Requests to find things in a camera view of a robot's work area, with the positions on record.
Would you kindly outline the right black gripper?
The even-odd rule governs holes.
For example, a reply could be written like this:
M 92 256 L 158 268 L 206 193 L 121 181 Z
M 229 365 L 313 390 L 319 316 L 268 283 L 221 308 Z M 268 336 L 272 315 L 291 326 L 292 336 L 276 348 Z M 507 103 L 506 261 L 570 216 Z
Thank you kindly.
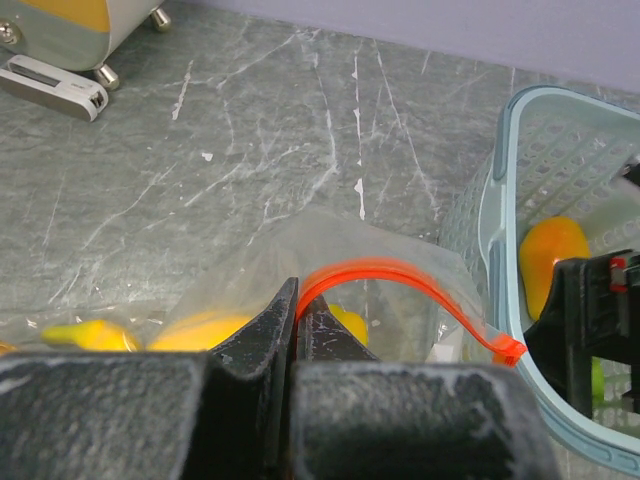
M 593 360 L 630 367 L 622 407 L 639 412 L 639 252 L 620 250 L 556 264 L 549 296 L 525 332 L 544 379 L 587 418 L 593 417 Z

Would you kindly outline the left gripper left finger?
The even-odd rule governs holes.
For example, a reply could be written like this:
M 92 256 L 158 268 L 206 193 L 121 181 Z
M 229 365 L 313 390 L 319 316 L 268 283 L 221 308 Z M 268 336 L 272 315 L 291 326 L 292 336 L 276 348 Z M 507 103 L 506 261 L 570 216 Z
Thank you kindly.
M 282 479 L 298 282 L 215 349 L 1 359 L 5 479 Z

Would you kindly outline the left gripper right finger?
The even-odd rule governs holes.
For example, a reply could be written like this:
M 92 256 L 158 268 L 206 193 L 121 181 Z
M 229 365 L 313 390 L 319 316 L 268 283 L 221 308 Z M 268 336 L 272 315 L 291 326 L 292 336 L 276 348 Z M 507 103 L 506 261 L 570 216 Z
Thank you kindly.
M 377 359 L 314 300 L 289 407 L 295 479 L 556 479 L 531 390 L 511 369 Z

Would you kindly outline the green toy cabbage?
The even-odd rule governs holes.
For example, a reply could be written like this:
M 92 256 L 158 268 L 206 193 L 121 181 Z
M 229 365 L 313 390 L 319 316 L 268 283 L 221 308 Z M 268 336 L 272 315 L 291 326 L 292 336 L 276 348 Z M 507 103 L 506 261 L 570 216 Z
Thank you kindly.
M 593 407 L 598 407 L 604 403 L 605 397 L 605 377 L 599 358 L 592 358 L 591 369 L 591 395 Z

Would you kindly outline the orange toy mango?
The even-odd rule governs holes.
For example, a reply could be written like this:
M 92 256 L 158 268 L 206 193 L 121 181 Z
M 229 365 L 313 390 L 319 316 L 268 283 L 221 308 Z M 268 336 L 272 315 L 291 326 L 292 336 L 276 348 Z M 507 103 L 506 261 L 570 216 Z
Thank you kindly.
M 591 257 L 581 226 L 566 216 L 549 217 L 534 225 L 519 247 L 519 268 L 530 318 L 537 322 L 550 294 L 555 265 Z

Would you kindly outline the yellow toy mango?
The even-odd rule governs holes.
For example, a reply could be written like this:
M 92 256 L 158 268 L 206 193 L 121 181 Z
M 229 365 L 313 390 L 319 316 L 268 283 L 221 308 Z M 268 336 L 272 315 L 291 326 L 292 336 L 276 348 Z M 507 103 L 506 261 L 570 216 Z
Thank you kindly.
M 245 314 L 201 312 L 169 325 L 146 346 L 146 350 L 170 352 L 211 350 L 251 320 L 252 317 Z

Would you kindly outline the yellow toy starfruit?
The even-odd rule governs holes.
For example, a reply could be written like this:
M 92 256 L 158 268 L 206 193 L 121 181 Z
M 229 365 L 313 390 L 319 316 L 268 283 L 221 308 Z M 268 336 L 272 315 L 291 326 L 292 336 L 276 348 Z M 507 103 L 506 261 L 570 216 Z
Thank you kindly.
M 357 313 L 346 311 L 337 304 L 330 304 L 331 314 L 344 326 L 362 345 L 369 343 L 368 327 L 366 321 Z

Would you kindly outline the light blue plastic basket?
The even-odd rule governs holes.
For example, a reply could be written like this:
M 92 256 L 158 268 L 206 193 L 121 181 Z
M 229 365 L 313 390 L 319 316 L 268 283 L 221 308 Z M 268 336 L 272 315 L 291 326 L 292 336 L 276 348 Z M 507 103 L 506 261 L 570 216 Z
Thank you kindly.
M 590 258 L 639 252 L 637 113 L 560 87 L 517 93 L 501 111 L 492 153 L 454 201 L 438 238 L 463 257 L 488 323 L 524 342 L 517 371 L 555 439 L 592 462 L 637 476 L 639 412 L 622 407 L 630 367 L 601 360 L 604 403 L 587 418 L 553 390 L 528 351 L 524 332 L 534 321 L 519 247 L 534 225 L 554 216 L 581 226 Z

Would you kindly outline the clear zip bag orange zipper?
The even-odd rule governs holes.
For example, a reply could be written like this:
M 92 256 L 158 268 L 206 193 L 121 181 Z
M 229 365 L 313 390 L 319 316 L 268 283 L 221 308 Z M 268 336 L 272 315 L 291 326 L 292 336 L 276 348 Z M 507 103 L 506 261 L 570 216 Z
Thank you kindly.
M 1 352 L 142 351 L 165 324 L 149 303 L 1 314 Z

